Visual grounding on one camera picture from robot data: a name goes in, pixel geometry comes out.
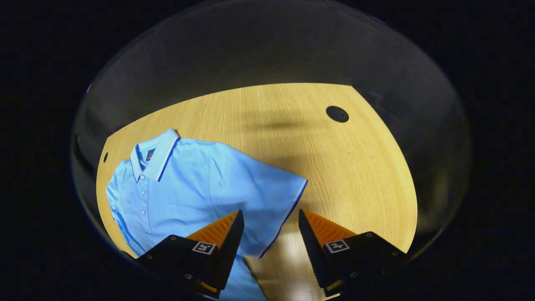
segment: light blue polo shirt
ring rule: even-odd
[[[106,193],[113,220],[137,256],[170,234],[186,237],[241,209],[243,236],[219,299],[265,300],[241,254],[264,255],[307,182],[226,144],[183,139],[169,129],[134,147]]]

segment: wooden table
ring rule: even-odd
[[[349,121],[327,116],[338,106]],[[407,252],[416,230],[416,192],[392,134],[351,86],[273,84],[200,96],[153,112],[108,137],[97,173],[98,208],[120,250],[135,256],[113,221],[105,193],[138,142],[170,127],[181,137],[226,143],[309,180],[301,201],[262,259],[246,261],[268,300],[325,300],[299,228],[299,209],[356,233],[374,231]]]

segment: black circular grommet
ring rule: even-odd
[[[349,115],[342,108],[330,106],[330,107],[327,107],[325,112],[334,121],[346,122],[349,120]]]

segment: shirt logo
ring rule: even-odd
[[[326,245],[327,249],[329,249],[329,252],[331,253],[349,250],[349,246],[346,244],[346,242],[343,241],[343,239],[331,243],[326,243]]]
[[[147,153],[147,157],[145,158],[145,161],[150,161],[150,158],[152,158],[152,154],[154,153],[154,150],[155,149],[149,150],[149,152]]]
[[[210,255],[210,254],[212,254],[212,251],[213,251],[213,249],[215,249],[215,247],[216,247],[215,244],[198,242],[195,245],[195,247],[193,247],[193,251],[198,252],[198,253],[203,253],[203,254]]]

